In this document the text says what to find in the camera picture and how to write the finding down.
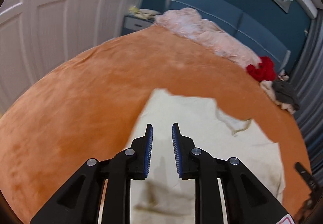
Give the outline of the blue grey nightstand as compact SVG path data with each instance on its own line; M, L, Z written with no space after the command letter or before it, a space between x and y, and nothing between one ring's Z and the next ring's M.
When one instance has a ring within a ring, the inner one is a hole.
M123 19L121 36L148 28L153 24L153 22L154 20L143 20L132 15L125 15Z

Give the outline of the cream garment under grey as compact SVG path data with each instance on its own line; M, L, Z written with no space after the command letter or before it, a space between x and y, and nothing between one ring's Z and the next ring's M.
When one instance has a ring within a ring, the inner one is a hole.
M296 111L291 104L283 103L277 100L275 96L275 91L272 87L273 81L263 80L260 82L260 88L266 93L266 95L282 110L288 111L291 115L293 115Z

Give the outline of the cream quilted jacket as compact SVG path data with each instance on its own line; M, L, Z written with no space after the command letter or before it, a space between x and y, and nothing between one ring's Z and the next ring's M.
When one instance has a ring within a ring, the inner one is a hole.
M153 127L150 171L144 181L131 183L132 223L193 223L195 182L181 180L176 170L172 125L212 157L236 157L282 201L284 167L279 145L253 119L225 114L212 98L175 96L165 89L152 92L131 133L131 139Z

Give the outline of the red garment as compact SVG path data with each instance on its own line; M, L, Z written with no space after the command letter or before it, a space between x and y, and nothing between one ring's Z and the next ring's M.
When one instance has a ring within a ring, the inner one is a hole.
M274 81L277 77L274 62L267 56L260 57L261 62L258 67L249 64L246 67L247 73L256 81Z

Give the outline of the dark grey garment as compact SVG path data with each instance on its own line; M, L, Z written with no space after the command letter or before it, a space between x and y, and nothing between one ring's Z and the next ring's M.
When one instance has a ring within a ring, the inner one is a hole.
M276 100L284 104L290 104L294 111L298 111L300 109L298 96L294 88L287 81L274 80L272 88L275 92Z

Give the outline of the orange plush bed blanket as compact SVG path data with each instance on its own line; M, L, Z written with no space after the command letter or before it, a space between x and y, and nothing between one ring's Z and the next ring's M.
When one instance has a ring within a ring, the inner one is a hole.
M246 71L195 42L154 25L79 54L26 91L1 118L1 192L29 223L89 158L121 151L151 91L216 99L239 118L253 118L280 145L295 214L309 188L296 173L309 158L294 118L277 107Z

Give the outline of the yellow white items on nightstand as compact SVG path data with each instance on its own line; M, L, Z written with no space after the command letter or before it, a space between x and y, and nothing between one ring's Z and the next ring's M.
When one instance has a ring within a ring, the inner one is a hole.
M129 8L129 14L142 20L153 20L156 16L161 15L159 11L151 9L139 9L136 6Z

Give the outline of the blue upholstered headboard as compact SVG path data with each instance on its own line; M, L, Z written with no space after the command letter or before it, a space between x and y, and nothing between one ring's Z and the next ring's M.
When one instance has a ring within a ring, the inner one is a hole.
M257 55L270 57L277 72L285 69L291 51L267 28L241 9L224 0L165 1L166 11L185 7L197 10L203 19L216 23Z

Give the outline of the pink crumpled quilt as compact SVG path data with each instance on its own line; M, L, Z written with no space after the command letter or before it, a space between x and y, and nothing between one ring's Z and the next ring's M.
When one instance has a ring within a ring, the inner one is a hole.
M202 19L198 11L191 7L168 10L157 15L154 22L180 37L208 48L216 56L228 59L242 69L249 65L258 67L261 63L261 59L249 47L214 22Z

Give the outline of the grey blue curtain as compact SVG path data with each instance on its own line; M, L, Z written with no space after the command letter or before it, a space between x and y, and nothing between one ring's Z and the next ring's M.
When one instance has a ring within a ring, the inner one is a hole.
M307 148L311 172L322 184L322 10L311 21L290 83L300 101L294 118Z

